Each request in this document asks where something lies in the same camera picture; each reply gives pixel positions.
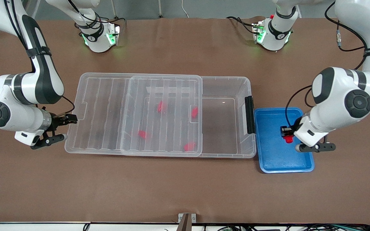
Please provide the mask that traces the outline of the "blue plastic tray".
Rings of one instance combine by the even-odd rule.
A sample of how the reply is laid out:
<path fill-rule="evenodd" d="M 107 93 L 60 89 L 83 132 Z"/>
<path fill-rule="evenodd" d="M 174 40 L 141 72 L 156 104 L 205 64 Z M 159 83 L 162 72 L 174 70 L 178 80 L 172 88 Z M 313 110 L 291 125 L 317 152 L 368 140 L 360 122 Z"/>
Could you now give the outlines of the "blue plastic tray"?
<path fill-rule="evenodd" d="M 303 114 L 297 107 L 257 108 L 254 110 L 257 153 L 261 170 L 266 174 L 304 173 L 314 170 L 311 152 L 297 152 L 300 141 L 286 143 L 281 136 L 281 126 L 289 126 Z"/>

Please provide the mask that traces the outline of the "clear ribbed plastic lid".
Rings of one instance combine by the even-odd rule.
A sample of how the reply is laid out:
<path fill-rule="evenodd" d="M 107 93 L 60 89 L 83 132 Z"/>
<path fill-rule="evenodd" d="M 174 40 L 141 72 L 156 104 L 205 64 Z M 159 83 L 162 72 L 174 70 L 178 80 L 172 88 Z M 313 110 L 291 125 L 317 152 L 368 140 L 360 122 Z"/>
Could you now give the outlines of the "clear ribbed plastic lid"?
<path fill-rule="evenodd" d="M 129 79 L 135 75 L 143 74 L 91 72 L 80 77 L 73 111 L 78 122 L 67 133 L 68 153 L 123 155 L 119 149 L 119 132 Z"/>

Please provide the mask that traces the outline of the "clear plastic storage box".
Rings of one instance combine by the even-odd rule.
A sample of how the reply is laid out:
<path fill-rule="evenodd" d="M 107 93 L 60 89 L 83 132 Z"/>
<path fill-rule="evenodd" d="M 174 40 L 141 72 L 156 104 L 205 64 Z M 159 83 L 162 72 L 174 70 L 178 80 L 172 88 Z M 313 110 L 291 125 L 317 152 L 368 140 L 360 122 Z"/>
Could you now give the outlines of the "clear plastic storage box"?
<path fill-rule="evenodd" d="M 247 133 L 246 96 L 246 77 L 135 75 L 128 82 L 119 149 L 128 156 L 252 158 L 256 140 Z M 160 101 L 167 105 L 163 114 L 157 112 Z M 189 142 L 196 143 L 194 152 L 184 151 Z"/>

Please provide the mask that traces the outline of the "metal table edge bracket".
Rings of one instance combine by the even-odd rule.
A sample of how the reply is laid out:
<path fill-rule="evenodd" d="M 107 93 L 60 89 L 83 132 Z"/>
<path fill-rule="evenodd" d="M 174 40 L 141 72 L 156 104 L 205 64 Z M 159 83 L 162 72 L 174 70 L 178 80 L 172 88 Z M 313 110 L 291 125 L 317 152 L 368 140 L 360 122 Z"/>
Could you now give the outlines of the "metal table edge bracket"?
<path fill-rule="evenodd" d="M 176 231 L 191 231 L 192 225 L 197 222 L 196 213 L 179 213 L 178 214 L 179 225 Z"/>

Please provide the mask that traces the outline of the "brown table cover sheet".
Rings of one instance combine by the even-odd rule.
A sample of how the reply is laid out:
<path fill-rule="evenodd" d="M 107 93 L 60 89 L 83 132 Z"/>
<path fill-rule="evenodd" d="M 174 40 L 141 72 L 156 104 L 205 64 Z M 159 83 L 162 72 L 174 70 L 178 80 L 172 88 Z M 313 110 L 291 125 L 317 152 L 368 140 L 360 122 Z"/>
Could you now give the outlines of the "brown table cover sheet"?
<path fill-rule="evenodd" d="M 244 76 L 254 106 L 283 107 L 326 67 L 354 68 L 361 51 L 337 49 L 335 25 L 298 19 L 274 53 L 229 19 L 129 20 L 119 46 L 91 52 L 71 21 L 38 22 L 65 96 L 85 72 Z M 18 38 L 0 32 L 0 76 L 31 69 Z M 0 130 L 0 222 L 370 224 L 370 114 L 328 135 L 308 173 L 264 174 L 258 159 L 70 154 L 64 143 L 32 150 Z"/>

